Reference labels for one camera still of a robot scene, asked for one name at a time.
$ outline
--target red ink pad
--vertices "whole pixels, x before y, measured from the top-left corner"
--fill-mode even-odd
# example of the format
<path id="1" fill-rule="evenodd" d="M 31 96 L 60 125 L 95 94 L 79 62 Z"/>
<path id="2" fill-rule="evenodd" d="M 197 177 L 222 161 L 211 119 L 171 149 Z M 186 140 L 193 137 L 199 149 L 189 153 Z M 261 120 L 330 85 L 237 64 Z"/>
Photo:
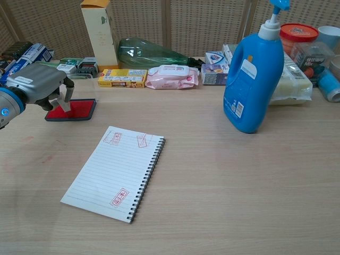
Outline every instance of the red ink pad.
<path id="1" fill-rule="evenodd" d="M 45 116 L 47 121 L 87 121 L 92 118 L 96 107 L 96 100 L 91 99 L 71 99 L 71 110 L 64 112 L 61 106 L 50 110 Z"/>

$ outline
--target spiral notebook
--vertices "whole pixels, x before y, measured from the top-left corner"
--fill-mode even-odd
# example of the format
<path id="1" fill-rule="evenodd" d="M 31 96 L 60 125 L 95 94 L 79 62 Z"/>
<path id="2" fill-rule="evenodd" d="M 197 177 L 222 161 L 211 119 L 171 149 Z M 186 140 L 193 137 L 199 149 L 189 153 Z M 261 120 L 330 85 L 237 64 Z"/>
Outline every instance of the spiral notebook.
<path id="1" fill-rule="evenodd" d="M 132 222 L 164 142 L 110 126 L 61 202 Z"/>

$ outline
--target red container lid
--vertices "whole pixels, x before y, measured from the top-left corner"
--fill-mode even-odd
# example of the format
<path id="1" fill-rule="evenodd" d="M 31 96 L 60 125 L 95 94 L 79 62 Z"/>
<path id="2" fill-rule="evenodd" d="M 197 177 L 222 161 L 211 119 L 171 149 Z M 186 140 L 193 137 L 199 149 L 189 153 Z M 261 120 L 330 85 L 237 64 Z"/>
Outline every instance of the red container lid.
<path id="1" fill-rule="evenodd" d="M 280 36 L 284 39 L 297 43 L 314 41 L 319 35 L 319 31 L 309 25 L 288 23 L 281 26 Z"/>

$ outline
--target robotic arm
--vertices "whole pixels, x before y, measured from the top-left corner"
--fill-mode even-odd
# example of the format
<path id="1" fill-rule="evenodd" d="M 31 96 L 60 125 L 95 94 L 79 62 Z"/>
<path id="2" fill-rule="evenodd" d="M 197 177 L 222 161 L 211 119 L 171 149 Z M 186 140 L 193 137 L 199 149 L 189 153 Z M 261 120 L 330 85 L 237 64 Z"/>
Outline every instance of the robotic arm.
<path id="1" fill-rule="evenodd" d="M 65 84 L 66 95 L 60 93 Z M 66 73 L 53 67 L 31 64 L 7 78 L 7 87 L 0 87 L 0 129 L 21 114 L 26 104 L 40 105 L 51 111 L 60 105 L 65 112 L 70 110 L 74 83 Z"/>

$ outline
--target red stamp mark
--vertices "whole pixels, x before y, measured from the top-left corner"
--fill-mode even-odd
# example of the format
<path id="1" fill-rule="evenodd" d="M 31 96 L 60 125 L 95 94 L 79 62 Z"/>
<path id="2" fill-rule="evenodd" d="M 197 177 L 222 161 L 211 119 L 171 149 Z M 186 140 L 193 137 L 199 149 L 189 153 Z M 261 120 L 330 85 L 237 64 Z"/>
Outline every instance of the red stamp mark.
<path id="1" fill-rule="evenodd" d="M 121 140 L 122 133 L 115 133 L 113 136 L 113 144 L 118 145 L 119 141 Z"/>
<path id="2" fill-rule="evenodd" d="M 103 142 L 109 143 L 110 145 L 118 145 L 121 140 L 122 133 L 113 133 L 110 131 L 104 138 Z"/>
<path id="3" fill-rule="evenodd" d="M 139 148 L 148 147 L 152 141 L 152 137 L 153 135 L 151 134 L 138 135 L 137 136 L 138 147 Z"/>
<path id="4" fill-rule="evenodd" d="M 147 147 L 147 139 L 146 139 L 146 134 L 145 135 L 138 135 L 137 136 L 137 141 L 138 141 L 138 146 L 139 148 L 144 148 Z"/>
<path id="5" fill-rule="evenodd" d="M 127 191 L 126 189 L 122 188 L 118 194 L 114 197 L 114 199 L 112 199 L 110 205 L 114 206 L 114 207 L 118 207 L 121 202 L 123 202 L 123 200 L 128 196 L 129 191 Z"/>

